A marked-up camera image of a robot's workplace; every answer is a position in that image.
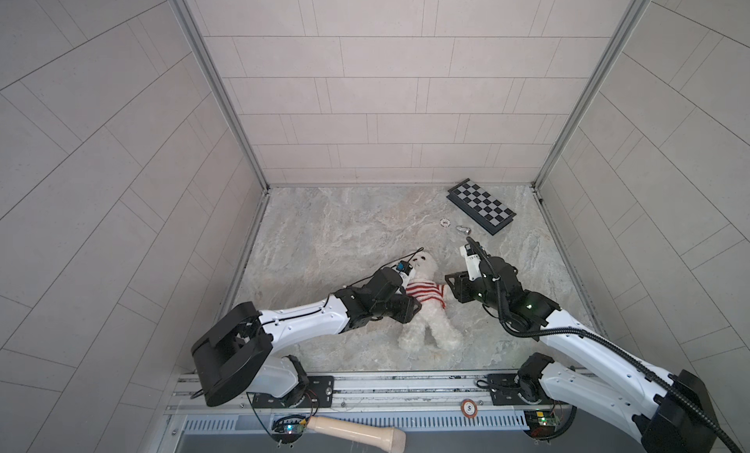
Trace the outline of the red white striped sweater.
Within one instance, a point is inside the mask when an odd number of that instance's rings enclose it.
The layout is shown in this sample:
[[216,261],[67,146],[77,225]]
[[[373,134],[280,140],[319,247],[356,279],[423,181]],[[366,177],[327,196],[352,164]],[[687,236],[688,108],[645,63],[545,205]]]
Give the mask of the red white striped sweater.
[[406,287],[406,294],[414,298],[420,304],[437,304],[443,310],[446,308],[445,303],[445,285],[432,281],[416,281],[409,283]]

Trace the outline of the white teddy bear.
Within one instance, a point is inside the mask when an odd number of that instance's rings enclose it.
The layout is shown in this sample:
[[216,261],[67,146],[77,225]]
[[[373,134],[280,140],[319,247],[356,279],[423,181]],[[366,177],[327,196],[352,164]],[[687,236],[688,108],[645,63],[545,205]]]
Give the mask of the white teddy bear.
[[[418,252],[409,260],[413,267],[411,282],[432,281],[437,283],[439,266],[437,261],[427,252]],[[445,303],[453,299],[450,288],[445,285]],[[446,308],[443,310],[437,304],[422,304],[422,308],[412,322],[405,324],[398,339],[398,345],[404,351],[420,351],[425,345],[427,330],[430,330],[436,340],[437,347],[442,351],[456,351],[463,342],[460,331],[451,324]]]

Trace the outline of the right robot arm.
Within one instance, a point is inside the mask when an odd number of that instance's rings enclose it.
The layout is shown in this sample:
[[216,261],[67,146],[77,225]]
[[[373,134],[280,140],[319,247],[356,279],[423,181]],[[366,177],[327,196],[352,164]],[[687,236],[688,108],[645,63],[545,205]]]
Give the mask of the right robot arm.
[[589,330],[556,302],[523,288],[517,269],[498,257],[472,255],[466,265],[445,277],[458,302],[497,310],[509,335],[552,347],[593,374],[581,376],[535,353],[518,372],[526,400],[545,394],[567,403],[628,433],[648,452],[709,452],[717,441],[740,450],[693,373],[671,373]]

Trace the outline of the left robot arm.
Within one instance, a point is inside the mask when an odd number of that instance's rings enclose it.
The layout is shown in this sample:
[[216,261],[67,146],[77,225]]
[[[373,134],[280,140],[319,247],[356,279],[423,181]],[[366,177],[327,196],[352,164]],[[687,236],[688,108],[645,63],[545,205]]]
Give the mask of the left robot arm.
[[281,351],[384,317],[408,324],[421,310],[420,302],[405,290],[415,276],[412,265],[400,261],[378,269],[361,287],[344,287],[306,306],[257,310],[252,302],[238,304],[191,347],[201,384],[193,397],[203,396],[209,407],[246,392],[267,394],[284,405],[298,403],[309,378],[297,357]]

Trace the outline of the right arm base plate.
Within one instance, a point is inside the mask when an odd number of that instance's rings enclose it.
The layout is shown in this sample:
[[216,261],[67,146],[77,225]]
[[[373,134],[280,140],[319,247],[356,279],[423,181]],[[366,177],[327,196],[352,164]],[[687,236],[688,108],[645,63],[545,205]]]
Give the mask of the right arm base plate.
[[516,373],[494,373],[484,378],[494,406],[527,405],[521,397],[521,387]]

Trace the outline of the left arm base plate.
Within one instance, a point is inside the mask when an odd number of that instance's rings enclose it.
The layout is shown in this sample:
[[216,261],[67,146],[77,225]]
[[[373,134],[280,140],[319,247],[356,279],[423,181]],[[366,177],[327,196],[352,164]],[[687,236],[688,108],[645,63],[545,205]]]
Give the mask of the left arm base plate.
[[269,394],[251,394],[250,402],[256,409],[329,408],[332,405],[335,378],[308,376],[308,383],[300,384],[283,398]]

